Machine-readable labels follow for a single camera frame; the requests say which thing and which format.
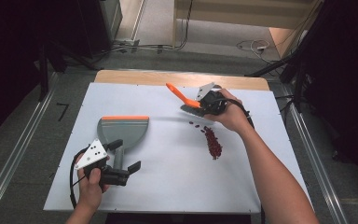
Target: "white tabletop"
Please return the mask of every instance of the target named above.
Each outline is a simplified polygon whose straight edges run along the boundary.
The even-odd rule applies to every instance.
[[[189,98],[198,91],[182,87],[179,90]],[[307,193],[273,93],[230,91],[243,100],[257,132]],[[259,213],[260,201],[241,139],[220,123],[183,112],[179,108],[182,104],[164,86],[90,83],[44,209],[73,209],[69,199],[70,165],[75,154],[97,137],[97,123],[102,116],[146,115],[150,120],[145,137],[126,150],[123,162],[127,168],[141,161],[142,168],[131,175],[126,187],[112,186],[103,195],[100,210]],[[213,160],[196,124],[213,129],[223,147],[218,160]],[[78,187],[75,191],[78,199]]]

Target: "person's right hand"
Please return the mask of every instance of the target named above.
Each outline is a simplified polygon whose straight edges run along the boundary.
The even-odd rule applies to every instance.
[[[228,90],[222,89],[220,90],[220,92],[226,98],[236,100],[240,104],[242,104],[242,101],[237,97],[235,97],[234,95],[232,95]],[[208,114],[205,115],[204,118],[221,122],[227,129],[234,131],[236,133],[240,130],[241,127],[243,127],[243,125],[246,124],[249,125],[249,121],[246,118],[243,111],[237,105],[234,105],[230,102],[227,103],[226,111],[223,114],[218,116]]]

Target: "orange handle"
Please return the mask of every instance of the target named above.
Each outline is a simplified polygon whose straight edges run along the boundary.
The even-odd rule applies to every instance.
[[[176,89],[176,87],[173,86],[173,84],[166,83],[166,85],[168,89],[170,89],[170,91],[173,92],[173,94],[179,97],[179,99],[181,99],[183,103],[185,103],[185,105],[189,105],[191,107],[196,107],[196,108],[200,107],[200,102],[186,98],[178,89]]]

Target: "gray floor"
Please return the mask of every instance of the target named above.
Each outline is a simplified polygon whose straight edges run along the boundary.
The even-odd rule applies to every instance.
[[[138,37],[145,40],[142,36],[144,36],[142,32],[138,33]],[[221,42],[219,43],[214,42],[214,45],[222,45]],[[138,49],[135,53],[111,53],[97,64],[105,69],[186,71],[227,76],[251,74],[266,66],[266,63],[256,58],[252,52],[239,56],[230,55],[232,49],[226,47],[222,49],[227,50],[222,54],[199,50],[194,52],[191,50],[164,51],[157,54],[153,50]],[[45,212],[43,206],[83,97],[95,75],[95,71],[90,71],[73,62],[65,74],[59,74],[59,81],[47,110],[0,201],[0,223],[63,223],[69,217],[69,214],[64,212]],[[277,71],[273,71],[264,77],[268,79],[268,84],[274,94],[280,96],[284,95],[283,84],[278,81],[277,75]],[[38,97],[39,88],[36,87],[0,128],[0,172],[32,116]],[[62,115],[63,107],[57,103],[69,105],[61,121],[59,117]],[[277,104],[283,107],[286,101],[277,100]],[[331,159],[334,149],[330,144],[324,123],[320,118],[312,115],[312,110],[306,105],[303,105],[303,108],[304,120],[337,196],[343,202],[342,206],[347,219],[349,223],[358,223],[358,167]],[[290,113],[287,116],[287,132],[304,179],[308,184],[308,191],[317,217],[321,223],[334,223]],[[105,214],[99,213],[92,223],[104,223],[104,219]],[[252,216],[252,219],[254,223],[259,223],[260,217]]]

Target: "table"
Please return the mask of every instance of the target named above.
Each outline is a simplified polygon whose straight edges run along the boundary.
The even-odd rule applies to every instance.
[[[281,57],[286,56],[303,31],[310,28],[323,0],[195,0],[191,20],[269,27]],[[175,0],[172,45],[176,20],[187,19],[190,0]]]
[[[170,214],[260,212],[260,201],[240,138],[220,123],[181,112],[178,99],[163,86],[167,81],[180,88],[184,95],[196,91],[194,87],[207,84],[205,81],[216,81],[241,98],[251,110],[256,130],[307,192],[279,109],[265,79],[195,73],[100,71],[95,82],[89,85],[45,210],[72,210],[67,192],[70,161],[79,149],[95,138],[94,126],[101,116],[125,112],[128,115],[145,113],[150,117],[145,138],[139,146],[126,151],[124,157],[123,167],[141,160],[142,168],[130,177],[126,187],[113,186],[108,190],[100,210]],[[223,146],[218,160],[212,160],[200,130],[190,125],[189,120],[213,128]]]

